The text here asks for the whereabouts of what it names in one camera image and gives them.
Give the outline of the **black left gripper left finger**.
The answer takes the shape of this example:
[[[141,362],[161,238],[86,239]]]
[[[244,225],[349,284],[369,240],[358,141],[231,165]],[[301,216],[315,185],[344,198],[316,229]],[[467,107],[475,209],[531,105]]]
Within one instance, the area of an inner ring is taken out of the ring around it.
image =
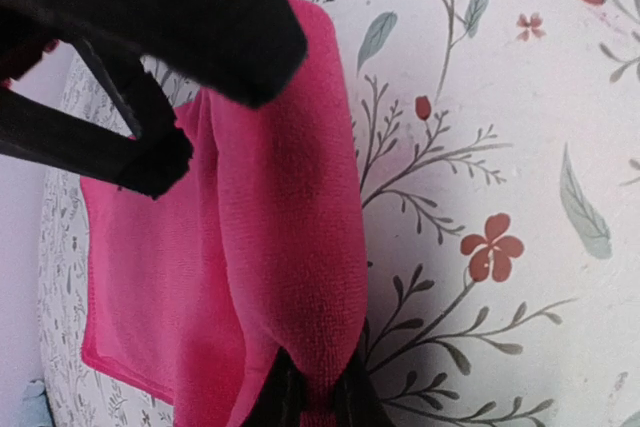
[[[300,427],[305,408],[305,378],[281,347],[241,427]]]

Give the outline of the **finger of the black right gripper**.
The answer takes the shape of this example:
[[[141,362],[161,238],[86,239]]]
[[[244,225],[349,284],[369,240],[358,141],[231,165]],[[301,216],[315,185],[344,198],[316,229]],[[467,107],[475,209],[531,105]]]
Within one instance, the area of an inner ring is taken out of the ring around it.
[[[1,0],[122,57],[152,56],[252,108],[275,99],[308,43],[288,0]]]
[[[193,147],[137,57],[74,43],[131,131],[129,137],[1,89],[1,153],[156,199],[189,170]]]

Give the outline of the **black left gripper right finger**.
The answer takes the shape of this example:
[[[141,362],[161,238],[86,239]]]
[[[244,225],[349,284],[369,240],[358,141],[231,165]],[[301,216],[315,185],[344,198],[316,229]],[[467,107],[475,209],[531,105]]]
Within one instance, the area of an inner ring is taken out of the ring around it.
[[[333,407],[338,427],[394,427],[358,352],[335,385]]]

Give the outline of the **pink towel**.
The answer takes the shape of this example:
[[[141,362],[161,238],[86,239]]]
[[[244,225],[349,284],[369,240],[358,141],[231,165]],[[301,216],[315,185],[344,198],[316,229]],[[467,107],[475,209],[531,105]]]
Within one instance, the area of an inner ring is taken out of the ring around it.
[[[333,390],[367,308],[367,259],[335,30],[291,0],[309,43],[257,110],[203,88],[178,108],[188,173],[150,199],[94,179],[86,365],[170,404],[178,426],[240,426],[283,347],[305,378],[303,426]]]

